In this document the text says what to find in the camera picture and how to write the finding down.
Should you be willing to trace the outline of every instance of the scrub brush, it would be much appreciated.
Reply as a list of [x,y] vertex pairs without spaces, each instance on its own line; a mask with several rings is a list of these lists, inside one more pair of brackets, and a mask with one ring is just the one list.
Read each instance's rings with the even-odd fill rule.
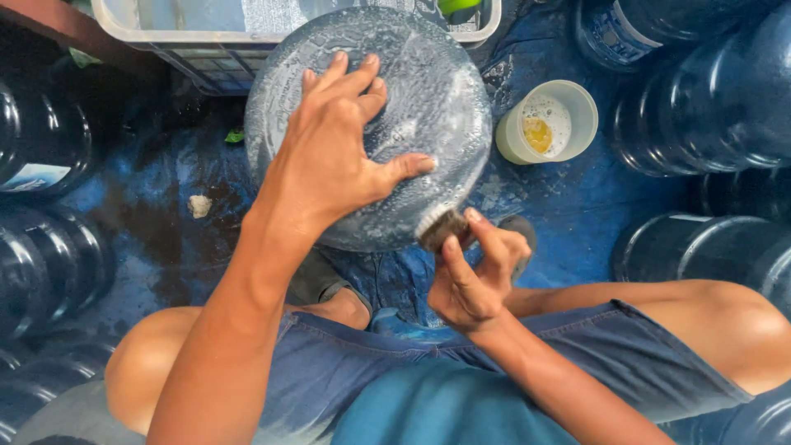
[[467,220],[453,207],[437,206],[426,212],[414,231],[418,244],[426,251],[439,254],[450,235],[459,238],[462,250],[475,240]]

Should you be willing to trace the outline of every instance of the left hand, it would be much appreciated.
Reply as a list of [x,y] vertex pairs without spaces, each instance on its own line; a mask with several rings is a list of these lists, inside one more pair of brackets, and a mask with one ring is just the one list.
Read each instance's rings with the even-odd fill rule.
[[302,102],[251,209],[313,241],[343,216],[386,198],[400,181],[434,168],[426,154],[402,154],[386,164],[368,159],[363,127],[384,106],[387,88],[375,54],[346,74],[348,64],[340,51],[320,77],[305,71]]
[[531,254],[521,234],[499,229],[473,208],[464,212],[470,230],[485,254],[473,270],[455,236],[450,236],[436,256],[429,307],[462,334],[481,332],[504,311],[503,300],[511,292],[511,274],[517,262]]

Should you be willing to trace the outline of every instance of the yellow liquid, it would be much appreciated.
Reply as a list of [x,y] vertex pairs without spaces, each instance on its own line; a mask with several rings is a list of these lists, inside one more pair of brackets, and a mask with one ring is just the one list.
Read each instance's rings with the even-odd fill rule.
[[539,153],[546,153],[549,146],[552,144],[552,130],[543,119],[537,117],[525,117],[522,122],[522,131],[524,131],[524,138],[533,150]]

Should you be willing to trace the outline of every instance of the thigh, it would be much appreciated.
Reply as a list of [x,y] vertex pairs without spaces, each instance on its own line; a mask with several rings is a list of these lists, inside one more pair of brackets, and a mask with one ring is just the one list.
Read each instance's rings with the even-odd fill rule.
[[429,353],[428,345],[286,311],[253,443],[328,443],[338,415],[368,383]]
[[[753,398],[661,325],[618,300],[521,321],[657,423],[733,407]],[[441,345],[440,354],[501,372],[463,340]]]

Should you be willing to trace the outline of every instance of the white plastic crate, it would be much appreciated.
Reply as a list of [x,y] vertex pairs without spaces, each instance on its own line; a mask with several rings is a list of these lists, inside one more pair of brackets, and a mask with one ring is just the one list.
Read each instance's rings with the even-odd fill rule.
[[[130,46],[154,51],[189,76],[204,93],[246,95],[261,62],[291,31],[317,14],[348,6],[393,6],[439,22],[430,0],[266,0],[278,12],[247,32],[244,7],[263,0],[93,0],[101,27]],[[467,48],[486,41],[500,24],[501,0],[483,0],[475,15],[448,32]]]

